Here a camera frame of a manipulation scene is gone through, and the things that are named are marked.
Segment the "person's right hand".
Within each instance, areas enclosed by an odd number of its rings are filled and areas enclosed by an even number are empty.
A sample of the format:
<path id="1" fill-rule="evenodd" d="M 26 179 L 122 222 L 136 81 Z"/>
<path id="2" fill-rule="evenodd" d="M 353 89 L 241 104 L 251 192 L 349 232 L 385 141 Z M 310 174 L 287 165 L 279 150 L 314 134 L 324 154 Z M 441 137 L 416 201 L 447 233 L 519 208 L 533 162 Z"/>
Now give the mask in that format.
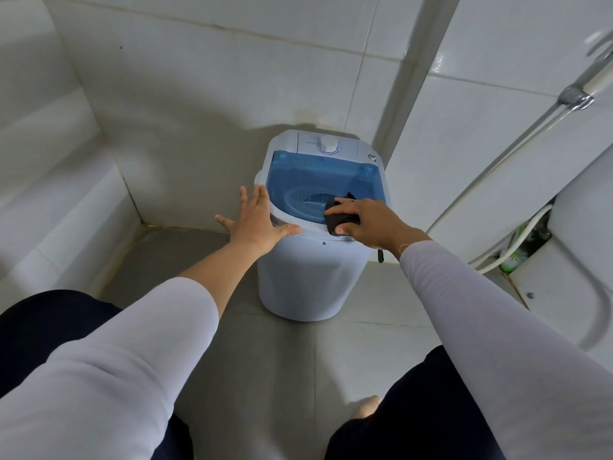
<path id="1" fill-rule="evenodd" d="M 405 224 L 382 200 L 335 200 L 341 204 L 325 211 L 325 215 L 359 215 L 360 234 L 351 237 L 367 247 L 389 251 L 397 260 L 411 245 L 430 240 L 424 231 Z"/>

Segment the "person's left hand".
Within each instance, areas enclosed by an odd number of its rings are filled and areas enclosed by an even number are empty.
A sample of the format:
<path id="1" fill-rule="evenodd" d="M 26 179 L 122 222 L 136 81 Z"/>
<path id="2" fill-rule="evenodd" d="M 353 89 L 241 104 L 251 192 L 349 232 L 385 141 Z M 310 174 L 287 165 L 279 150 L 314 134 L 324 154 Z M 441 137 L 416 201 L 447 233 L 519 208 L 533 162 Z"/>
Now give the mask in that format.
<path id="1" fill-rule="evenodd" d="M 241 247 L 255 259 L 269 253 L 284 238 L 276 238 L 270 218 L 270 196 L 265 185 L 254 185 L 252 195 L 240 188 L 240 212 L 234 221 L 231 245 Z"/>

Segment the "black cloth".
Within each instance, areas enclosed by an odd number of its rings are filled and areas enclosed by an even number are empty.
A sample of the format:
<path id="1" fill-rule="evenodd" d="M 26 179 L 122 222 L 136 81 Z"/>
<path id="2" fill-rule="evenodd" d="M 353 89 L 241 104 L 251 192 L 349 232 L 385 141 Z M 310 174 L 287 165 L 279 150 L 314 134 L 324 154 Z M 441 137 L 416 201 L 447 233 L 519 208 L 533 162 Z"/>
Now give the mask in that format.
<path id="1" fill-rule="evenodd" d="M 348 192 L 344 196 L 344 198 L 347 198 L 350 200 L 356 200 L 356 197 L 351 192 Z M 327 211 L 330 208 L 340 205 L 340 204 L 341 203 L 339 201 L 335 199 L 331 199 L 326 203 L 324 211 Z M 346 214 L 346 213 L 337 213 L 337 214 L 331 214 L 331 215 L 324 214 L 324 219 L 326 222 L 328 233 L 335 237 L 340 237 L 342 235 L 345 235 L 345 234 L 336 233 L 335 229 L 337 228 L 337 226 L 341 224 L 356 224 L 359 226 L 361 224 L 360 217 L 359 215 L 356 215 L 356 214 Z"/>

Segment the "person's right forearm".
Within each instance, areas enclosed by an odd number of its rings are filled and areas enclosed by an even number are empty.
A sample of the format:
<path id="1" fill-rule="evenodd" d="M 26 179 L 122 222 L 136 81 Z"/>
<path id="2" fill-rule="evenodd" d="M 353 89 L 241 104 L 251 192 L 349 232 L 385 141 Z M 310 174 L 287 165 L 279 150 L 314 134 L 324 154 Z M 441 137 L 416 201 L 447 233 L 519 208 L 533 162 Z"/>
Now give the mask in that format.
<path id="1" fill-rule="evenodd" d="M 400 266 L 507 460 L 613 460 L 613 373 L 437 242 Z"/>

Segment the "person's left forearm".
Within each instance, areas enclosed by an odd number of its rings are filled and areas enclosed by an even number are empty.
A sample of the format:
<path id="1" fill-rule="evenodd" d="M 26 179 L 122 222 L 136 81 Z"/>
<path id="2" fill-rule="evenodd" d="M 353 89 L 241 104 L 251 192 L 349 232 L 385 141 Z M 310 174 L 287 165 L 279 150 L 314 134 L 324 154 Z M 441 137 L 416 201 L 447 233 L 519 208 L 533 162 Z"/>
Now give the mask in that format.
<path id="1" fill-rule="evenodd" d="M 220 309 L 260 255 L 232 241 L 59 346 L 0 399 L 0 460 L 151 460 Z"/>

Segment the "white mini washing machine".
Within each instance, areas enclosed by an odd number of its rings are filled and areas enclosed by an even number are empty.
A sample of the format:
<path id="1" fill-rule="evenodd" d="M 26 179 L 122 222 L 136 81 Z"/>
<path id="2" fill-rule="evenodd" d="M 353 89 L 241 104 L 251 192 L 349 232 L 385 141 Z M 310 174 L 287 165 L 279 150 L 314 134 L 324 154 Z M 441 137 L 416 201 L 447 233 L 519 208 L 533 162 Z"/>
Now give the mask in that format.
<path id="1" fill-rule="evenodd" d="M 275 151 L 369 163 L 378 166 L 386 196 L 382 201 L 391 206 L 380 155 L 362 140 L 337 136 L 334 137 L 339 141 L 338 152 L 324 154 L 317 147 L 318 139 L 323 135 L 326 134 L 288 130 L 274 137 L 254 182 L 266 186 Z M 300 322 L 322 321 L 335 316 L 372 257 L 372 248 L 350 237 L 332 236 L 326 224 L 288 215 L 271 201 L 270 216 L 274 226 L 296 224 L 302 228 L 302 233 L 280 240 L 257 261 L 258 292 L 262 304 L 279 317 Z"/>

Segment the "blue transparent machine lid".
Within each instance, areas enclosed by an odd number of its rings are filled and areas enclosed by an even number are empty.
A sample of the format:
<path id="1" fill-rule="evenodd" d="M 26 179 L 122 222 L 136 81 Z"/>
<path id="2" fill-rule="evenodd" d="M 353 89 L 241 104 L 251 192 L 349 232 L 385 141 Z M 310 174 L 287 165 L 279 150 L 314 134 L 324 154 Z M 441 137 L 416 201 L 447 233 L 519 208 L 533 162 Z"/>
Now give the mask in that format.
<path id="1" fill-rule="evenodd" d="M 273 153 L 266 186 L 276 208 L 317 224 L 336 197 L 386 200 L 377 165 L 288 151 Z"/>

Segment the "green bottle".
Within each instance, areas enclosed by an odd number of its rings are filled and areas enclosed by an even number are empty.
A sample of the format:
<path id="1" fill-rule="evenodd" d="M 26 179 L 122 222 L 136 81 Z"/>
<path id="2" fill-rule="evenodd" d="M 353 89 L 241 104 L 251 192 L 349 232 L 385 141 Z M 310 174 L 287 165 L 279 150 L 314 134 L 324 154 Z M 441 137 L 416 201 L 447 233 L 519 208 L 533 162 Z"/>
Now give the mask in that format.
<path id="1" fill-rule="evenodd" d="M 507 252 L 511 252 L 505 259 L 503 262 L 500 263 L 500 265 L 498 266 L 498 268 L 503 271 L 504 273 L 512 273 L 514 270 L 516 270 L 521 263 L 523 263 L 527 258 L 528 258 L 528 253 L 525 251 L 525 249 L 523 247 L 521 247 L 522 243 L 524 242 L 524 240 L 526 239 L 526 237 L 524 237 L 522 239 L 522 242 L 519 244 L 519 246 L 515 249 L 513 249 L 513 245 L 515 244 L 516 240 L 520 237 L 523 236 L 523 233 L 526 229 L 528 225 L 528 222 L 523 223 L 522 225 L 520 225 L 511 235 L 511 238 L 509 240 L 509 243 L 507 245 L 506 248 L 502 249 L 499 255 L 499 258 L 507 255 Z"/>

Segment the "person's right foot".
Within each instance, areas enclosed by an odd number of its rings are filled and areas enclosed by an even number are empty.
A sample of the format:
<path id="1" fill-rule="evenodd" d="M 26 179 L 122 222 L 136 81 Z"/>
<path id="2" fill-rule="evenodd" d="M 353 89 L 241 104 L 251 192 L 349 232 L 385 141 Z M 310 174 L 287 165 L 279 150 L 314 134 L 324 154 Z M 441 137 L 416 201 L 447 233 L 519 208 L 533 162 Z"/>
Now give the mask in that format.
<path id="1" fill-rule="evenodd" d="M 353 415 L 353 419 L 365 419 L 369 416 L 372 416 L 379 407 L 382 398 L 378 395 L 372 395 L 363 400 L 362 404 L 359 406 L 355 414 Z"/>

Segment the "person's right leg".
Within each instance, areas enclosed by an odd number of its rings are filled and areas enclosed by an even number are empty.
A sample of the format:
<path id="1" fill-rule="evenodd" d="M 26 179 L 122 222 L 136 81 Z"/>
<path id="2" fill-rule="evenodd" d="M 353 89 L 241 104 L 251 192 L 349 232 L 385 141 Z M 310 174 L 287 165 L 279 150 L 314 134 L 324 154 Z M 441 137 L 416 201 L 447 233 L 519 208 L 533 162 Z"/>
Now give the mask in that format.
<path id="1" fill-rule="evenodd" d="M 506 460 L 445 348 L 399 379 L 375 412 L 332 435 L 324 460 Z"/>

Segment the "white toilet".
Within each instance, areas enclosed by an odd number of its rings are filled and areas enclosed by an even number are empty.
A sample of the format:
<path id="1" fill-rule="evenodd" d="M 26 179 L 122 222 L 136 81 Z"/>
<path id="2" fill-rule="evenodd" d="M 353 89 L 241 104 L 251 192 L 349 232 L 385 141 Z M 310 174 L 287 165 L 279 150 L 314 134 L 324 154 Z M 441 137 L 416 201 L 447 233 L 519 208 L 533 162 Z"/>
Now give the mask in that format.
<path id="1" fill-rule="evenodd" d="M 511 280 L 529 310 L 613 372 L 613 145 L 556 196 L 548 230 Z"/>

